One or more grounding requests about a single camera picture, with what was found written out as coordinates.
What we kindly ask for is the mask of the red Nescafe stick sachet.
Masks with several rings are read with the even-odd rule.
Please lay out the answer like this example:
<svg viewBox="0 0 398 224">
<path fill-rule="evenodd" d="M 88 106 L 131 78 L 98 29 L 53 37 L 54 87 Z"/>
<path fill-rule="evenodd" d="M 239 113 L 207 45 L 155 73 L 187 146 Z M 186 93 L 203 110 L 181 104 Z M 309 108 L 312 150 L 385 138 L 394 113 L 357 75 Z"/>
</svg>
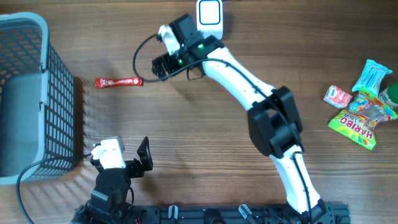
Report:
<svg viewBox="0 0 398 224">
<path fill-rule="evenodd" d="M 144 84 L 143 79 L 139 77 L 95 79 L 95 85 L 97 89 L 119 87 L 119 86 L 142 86 L 143 84 Z"/>
</svg>

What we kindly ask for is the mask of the red white small packet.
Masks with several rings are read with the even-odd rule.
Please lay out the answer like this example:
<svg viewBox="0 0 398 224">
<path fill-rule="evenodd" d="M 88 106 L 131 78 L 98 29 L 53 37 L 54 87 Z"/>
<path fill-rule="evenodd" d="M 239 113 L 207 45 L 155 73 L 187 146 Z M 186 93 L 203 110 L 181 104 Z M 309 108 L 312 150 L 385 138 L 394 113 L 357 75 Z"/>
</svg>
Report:
<svg viewBox="0 0 398 224">
<path fill-rule="evenodd" d="M 342 109 L 349 104 L 351 99 L 352 96 L 349 93 L 335 85 L 331 85 L 328 88 L 323 100 L 335 108 Z"/>
</svg>

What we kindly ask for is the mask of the green Haribo gummy bag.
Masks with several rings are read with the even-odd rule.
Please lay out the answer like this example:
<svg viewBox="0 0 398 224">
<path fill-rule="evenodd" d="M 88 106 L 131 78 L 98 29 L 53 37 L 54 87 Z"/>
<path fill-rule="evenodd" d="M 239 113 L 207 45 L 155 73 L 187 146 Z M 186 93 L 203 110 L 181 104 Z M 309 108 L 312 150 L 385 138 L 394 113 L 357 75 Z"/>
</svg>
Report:
<svg viewBox="0 0 398 224">
<path fill-rule="evenodd" d="M 397 114 L 393 109 L 362 87 L 354 100 L 329 122 L 328 127 L 371 151 L 376 145 L 376 126 L 395 119 Z"/>
</svg>

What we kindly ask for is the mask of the teal tissue packet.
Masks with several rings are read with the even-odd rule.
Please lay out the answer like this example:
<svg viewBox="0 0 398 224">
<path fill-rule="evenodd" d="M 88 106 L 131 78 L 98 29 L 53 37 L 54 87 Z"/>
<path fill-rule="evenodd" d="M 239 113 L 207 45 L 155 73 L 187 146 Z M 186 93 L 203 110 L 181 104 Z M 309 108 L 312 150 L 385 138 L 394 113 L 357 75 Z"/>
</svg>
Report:
<svg viewBox="0 0 398 224">
<path fill-rule="evenodd" d="M 383 78 L 390 74 L 392 74 L 392 70 L 373 60 L 367 59 L 358 81 L 351 90 L 359 91 L 361 88 L 365 88 L 372 94 L 378 95 Z"/>
</svg>

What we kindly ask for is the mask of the green lid jar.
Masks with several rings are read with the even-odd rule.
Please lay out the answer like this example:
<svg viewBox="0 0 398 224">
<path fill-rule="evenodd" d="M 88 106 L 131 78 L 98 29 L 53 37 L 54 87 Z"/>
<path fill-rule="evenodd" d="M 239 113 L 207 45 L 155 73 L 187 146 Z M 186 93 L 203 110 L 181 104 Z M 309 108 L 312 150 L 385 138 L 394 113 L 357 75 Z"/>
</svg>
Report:
<svg viewBox="0 0 398 224">
<path fill-rule="evenodd" d="M 398 83 L 394 83 L 379 93 L 379 99 L 392 109 L 397 108 L 398 104 Z"/>
</svg>

